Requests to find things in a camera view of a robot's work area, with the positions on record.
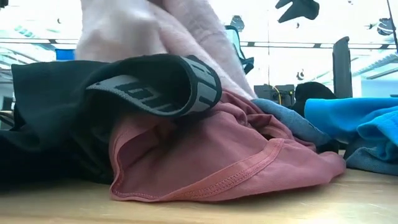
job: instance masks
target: clothing pile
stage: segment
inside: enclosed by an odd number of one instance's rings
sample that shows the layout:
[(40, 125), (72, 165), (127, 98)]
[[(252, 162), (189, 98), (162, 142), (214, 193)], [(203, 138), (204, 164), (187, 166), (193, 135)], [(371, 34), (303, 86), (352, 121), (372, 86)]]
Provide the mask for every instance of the clothing pile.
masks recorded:
[(110, 184), (115, 200), (215, 202), (345, 171), (317, 152), (329, 136), (256, 99), (206, 1), (81, 4), (76, 60), (12, 66), (2, 188), (75, 178)]
[(297, 85), (295, 97), (292, 109), (332, 139), (318, 152), (345, 149), (349, 168), (398, 175), (398, 98), (337, 99), (317, 82)]

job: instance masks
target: pink towel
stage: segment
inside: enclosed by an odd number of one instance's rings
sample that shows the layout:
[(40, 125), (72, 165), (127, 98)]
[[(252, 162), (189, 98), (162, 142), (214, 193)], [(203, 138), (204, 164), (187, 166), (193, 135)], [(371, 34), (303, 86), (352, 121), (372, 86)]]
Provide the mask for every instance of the pink towel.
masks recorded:
[(81, 0), (83, 30), (77, 60), (113, 62), (170, 53), (195, 55), (211, 66), (223, 88), (256, 97), (224, 27), (203, 0)]
[(326, 184), (345, 170), (318, 155), (273, 115), (224, 92), (205, 116), (175, 122), (129, 114), (113, 129), (109, 153), (115, 200), (221, 201)]

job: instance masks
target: black garment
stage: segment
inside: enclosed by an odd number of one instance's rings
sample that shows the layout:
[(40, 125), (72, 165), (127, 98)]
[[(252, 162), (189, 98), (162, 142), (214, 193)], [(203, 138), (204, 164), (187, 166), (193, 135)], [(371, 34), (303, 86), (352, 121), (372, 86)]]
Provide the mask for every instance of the black garment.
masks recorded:
[(292, 110), (304, 117), (304, 107), (307, 99), (337, 99), (336, 95), (324, 84), (318, 82), (306, 82), (298, 84), (295, 91), (296, 102)]
[[(326, 100), (337, 99), (336, 95), (324, 84), (318, 82), (306, 82), (297, 85), (295, 91), (296, 102), (291, 109), (296, 111), (304, 118), (305, 102), (311, 98)], [(338, 150), (343, 149), (343, 146), (344, 144), (338, 142), (337, 140), (331, 140), (322, 146), (318, 146), (317, 153), (323, 153), (327, 151), (338, 153)]]
[(215, 71), (188, 58), (13, 65), (15, 126), (0, 131), (0, 186), (59, 177), (110, 183), (108, 141), (120, 113), (177, 118), (220, 100)]

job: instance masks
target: hanging object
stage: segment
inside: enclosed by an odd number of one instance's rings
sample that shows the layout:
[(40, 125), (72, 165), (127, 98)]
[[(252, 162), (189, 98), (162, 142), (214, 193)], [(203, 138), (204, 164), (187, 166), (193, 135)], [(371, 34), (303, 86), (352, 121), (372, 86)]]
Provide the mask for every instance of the hanging object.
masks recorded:
[(275, 7), (280, 9), (290, 2), (293, 4), (280, 17), (278, 20), (279, 23), (298, 17), (306, 17), (307, 19), (314, 20), (319, 15), (319, 3), (314, 0), (279, 0)]
[(379, 19), (379, 23), (377, 24), (377, 32), (380, 35), (391, 35), (394, 32), (392, 28), (392, 19), (391, 18)]
[(8, 6), (8, 0), (0, 0), (0, 8)]
[(297, 72), (296, 78), (298, 81), (304, 80), (304, 69), (301, 69), (301, 72)]
[(235, 28), (237, 28), (239, 32), (242, 32), (242, 30), (244, 29), (244, 22), (242, 20), (242, 17), (241, 16), (232, 17), (231, 26), (234, 26)]

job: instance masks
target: wooden table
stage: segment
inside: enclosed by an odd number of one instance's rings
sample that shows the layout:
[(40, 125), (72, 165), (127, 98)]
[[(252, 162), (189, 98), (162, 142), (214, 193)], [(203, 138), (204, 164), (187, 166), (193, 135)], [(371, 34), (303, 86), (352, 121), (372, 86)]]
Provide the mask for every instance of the wooden table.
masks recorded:
[(398, 223), (398, 178), (347, 170), (332, 184), (235, 202), (137, 203), (108, 186), (58, 182), (0, 195), (0, 223)]

